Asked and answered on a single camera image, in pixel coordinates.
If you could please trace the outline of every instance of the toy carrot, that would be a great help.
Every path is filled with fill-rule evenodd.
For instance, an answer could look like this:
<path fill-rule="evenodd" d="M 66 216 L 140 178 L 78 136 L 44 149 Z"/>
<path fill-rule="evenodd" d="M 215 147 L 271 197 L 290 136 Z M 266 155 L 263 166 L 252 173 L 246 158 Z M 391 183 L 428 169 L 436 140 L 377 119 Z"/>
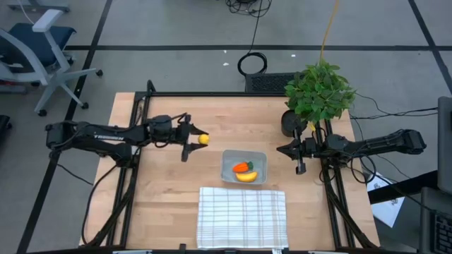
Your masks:
<path fill-rule="evenodd" d="M 252 170 L 253 169 L 253 162 L 242 162 L 242 163 L 238 163 L 237 165 L 235 165 L 232 170 L 235 173 L 244 173 L 248 170 Z"/>

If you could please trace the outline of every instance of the white towel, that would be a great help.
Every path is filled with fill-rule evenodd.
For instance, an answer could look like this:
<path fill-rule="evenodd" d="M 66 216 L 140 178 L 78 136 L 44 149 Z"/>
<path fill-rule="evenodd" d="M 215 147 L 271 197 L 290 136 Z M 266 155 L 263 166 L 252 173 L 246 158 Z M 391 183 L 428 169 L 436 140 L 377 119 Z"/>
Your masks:
<path fill-rule="evenodd" d="M 283 191 L 205 187 L 199 193 L 198 248 L 289 247 Z"/>

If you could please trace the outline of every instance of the green leaves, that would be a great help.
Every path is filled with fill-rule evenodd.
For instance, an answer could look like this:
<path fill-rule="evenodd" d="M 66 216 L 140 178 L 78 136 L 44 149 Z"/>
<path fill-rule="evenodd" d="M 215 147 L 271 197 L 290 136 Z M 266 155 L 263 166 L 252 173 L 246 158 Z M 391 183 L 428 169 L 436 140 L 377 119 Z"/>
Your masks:
<path fill-rule="evenodd" d="M 324 89 L 323 86 L 320 85 L 320 83 L 316 83 L 315 88 L 316 88 L 316 91 L 317 91 L 317 92 L 321 92 L 321 91 Z"/>
<path fill-rule="evenodd" d="M 285 86 L 289 97 L 286 105 L 303 120 L 314 123 L 322 119 L 341 117 L 355 99 L 355 91 L 348 80 L 335 73 L 339 66 L 330 65 L 323 59 L 316 65 L 307 65 L 294 75 Z"/>

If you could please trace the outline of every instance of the yellow ball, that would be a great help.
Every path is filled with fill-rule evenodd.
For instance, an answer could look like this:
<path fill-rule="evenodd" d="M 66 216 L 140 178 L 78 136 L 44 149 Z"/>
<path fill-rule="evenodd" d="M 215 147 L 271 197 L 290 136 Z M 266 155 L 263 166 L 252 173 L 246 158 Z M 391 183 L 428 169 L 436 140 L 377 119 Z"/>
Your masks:
<path fill-rule="evenodd" d="M 209 143 L 209 135 L 207 134 L 199 135 L 198 142 L 202 145 L 207 145 Z"/>

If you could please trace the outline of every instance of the potted plant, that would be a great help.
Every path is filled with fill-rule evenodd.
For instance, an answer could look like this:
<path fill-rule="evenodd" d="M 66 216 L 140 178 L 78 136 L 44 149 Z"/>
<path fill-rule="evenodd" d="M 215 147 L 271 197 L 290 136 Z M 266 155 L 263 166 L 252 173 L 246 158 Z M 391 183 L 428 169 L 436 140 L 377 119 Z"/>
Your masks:
<path fill-rule="evenodd" d="M 322 58 L 316 65 L 296 73 L 294 80 L 285 86 L 289 97 L 286 111 L 281 119 L 282 132 L 292 136 L 295 126 L 306 128 L 307 122 L 315 125 L 322 119 L 341 117 L 355 99 L 355 91 L 346 78 L 336 74 L 339 66 L 330 65 Z"/>

